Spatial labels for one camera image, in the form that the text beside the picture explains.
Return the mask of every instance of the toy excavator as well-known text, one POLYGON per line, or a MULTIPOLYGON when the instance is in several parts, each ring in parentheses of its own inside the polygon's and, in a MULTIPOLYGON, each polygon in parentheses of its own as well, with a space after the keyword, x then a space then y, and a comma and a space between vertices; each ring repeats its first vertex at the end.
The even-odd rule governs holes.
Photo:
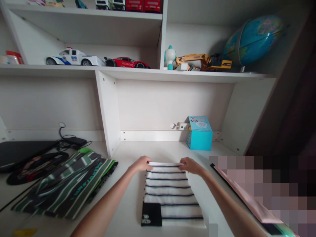
MULTIPOLYGON (((179 66, 188 61, 201 61, 201 71, 216 71, 218 69, 231 69, 232 61, 223 60, 223 55, 216 53, 211 57, 207 54, 188 54, 182 57, 176 57, 175 63, 179 66)), ((188 65, 187 71, 192 70, 192 66, 188 65)))

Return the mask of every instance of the charger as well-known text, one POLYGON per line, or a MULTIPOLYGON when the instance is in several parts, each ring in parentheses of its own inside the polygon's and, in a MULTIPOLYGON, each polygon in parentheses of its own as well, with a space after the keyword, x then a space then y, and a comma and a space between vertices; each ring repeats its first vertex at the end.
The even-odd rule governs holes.
POLYGON ((62 138, 62 141, 66 142, 70 145, 77 145, 79 147, 82 147, 85 144, 87 144, 87 140, 81 139, 78 137, 62 138))

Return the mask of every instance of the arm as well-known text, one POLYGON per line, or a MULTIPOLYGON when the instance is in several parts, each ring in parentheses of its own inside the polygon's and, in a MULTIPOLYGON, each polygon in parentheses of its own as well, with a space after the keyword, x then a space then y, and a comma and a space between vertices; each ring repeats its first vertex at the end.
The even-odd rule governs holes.
POLYGON ((234 236, 267 236, 248 213, 219 186, 208 171, 189 157, 182 158, 180 162, 184 163, 184 166, 179 167, 180 170, 197 174, 205 181, 234 236))
POLYGON ((147 156, 135 161, 116 184, 97 202, 75 228, 71 237, 103 236, 132 177, 139 171, 152 170, 147 156))

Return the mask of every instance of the hand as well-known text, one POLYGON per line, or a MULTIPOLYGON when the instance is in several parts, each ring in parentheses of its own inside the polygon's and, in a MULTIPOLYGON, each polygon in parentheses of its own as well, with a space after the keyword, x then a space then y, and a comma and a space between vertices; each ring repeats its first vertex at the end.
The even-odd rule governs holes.
POLYGON ((145 170, 153 170, 154 168, 148 164, 151 162, 151 159, 148 156, 141 156, 135 161, 130 168, 135 172, 145 171, 145 170))
POLYGON ((179 170, 188 171, 192 174, 201 175, 203 173, 204 168, 196 163, 190 157, 185 157, 180 160, 180 163, 183 163, 183 166, 179 166, 179 170))

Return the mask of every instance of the green striped fabric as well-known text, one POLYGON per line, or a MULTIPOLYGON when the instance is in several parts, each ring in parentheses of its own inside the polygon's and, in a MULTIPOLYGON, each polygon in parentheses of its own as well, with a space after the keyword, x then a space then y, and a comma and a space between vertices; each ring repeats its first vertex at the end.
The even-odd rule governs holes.
POLYGON ((114 163, 115 160, 103 159, 93 151, 75 153, 59 169, 34 186, 12 210, 75 219, 114 163))

